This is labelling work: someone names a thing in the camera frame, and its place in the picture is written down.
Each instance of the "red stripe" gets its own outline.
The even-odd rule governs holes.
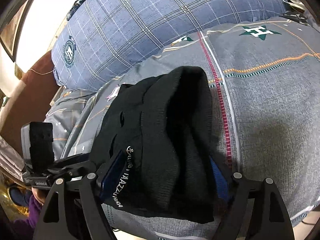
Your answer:
[[[209,66],[211,68],[211,71],[212,71],[212,74],[214,77],[214,82],[216,84],[216,88],[218,91],[220,109],[221,109],[222,120],[223,120],[223,128],[224,128],[224,134],[225,134],[225,139],[226,139],[226,147],[227,147],[227,164],[228,164],[228,167],[232,169],[232,154],[231,154],[231,143],[230,143],[228,120],[227,120],[227,115],[226,115],[226,109],[225,109],[224,103],[223,103],[223,97],[222,97],[222,93],[221,93],[221,87],[220,87],[218,75],[217,75],[216,70],[214,69],[212,61],[209,57],[209,53],[208,53],[206,47],[204,46],[204,43],[202,42],[202,39],[201,39],[199,32],[198,32],[198,36],[199,36],[199,41],[200,41],[201,47],[204,51],[204,54],[208,60]]]

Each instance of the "circular logo patch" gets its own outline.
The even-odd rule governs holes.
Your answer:
[[[76,51],[76,43],[71,36],[69,36],[69,40],[67,40],[66,44],[63,46],[63,51],[64,51],[64,60],[67,64],[67,67],[71,68],[73,65],[73,61],[75,59],[75,51]]]

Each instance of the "green star emblem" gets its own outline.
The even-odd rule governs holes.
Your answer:
[[[268,30],[265,25],[254,27],[254,28],[249,28],[249,27],[243,26],[243,28],[245,29],[245,32],[241,33],[239,36],[252,35],[254,37],[259,37],[263,41],[266,39],[267,34],[280,34],[281,35],[281,33]]]
[[[193,41],[190,37],[186,36],[182,38],[182,41]]]

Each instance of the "pillow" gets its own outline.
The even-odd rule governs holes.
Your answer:
[[[55,78],[69,89],[98,91],[188,33],[285,11],[284,0],[86,0],[53,46]]]
[[[52,73],[53,68],[51,51],[48,51],[31,67],[34,71],[29,70],[23,75],[0,112],[0,135],[21,156],[21,127],[29,122],[44,121],[50,102],[59,88]]]

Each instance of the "person's hand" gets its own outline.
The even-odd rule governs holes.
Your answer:
[[[44,204],[44,201],[45,201],[45,198],[46,198],[46,195],[44,193],[44,191],[38,189],[38,188],[32,188],[32,193],[35,197],[35,199],[41,204],[43,205]]]

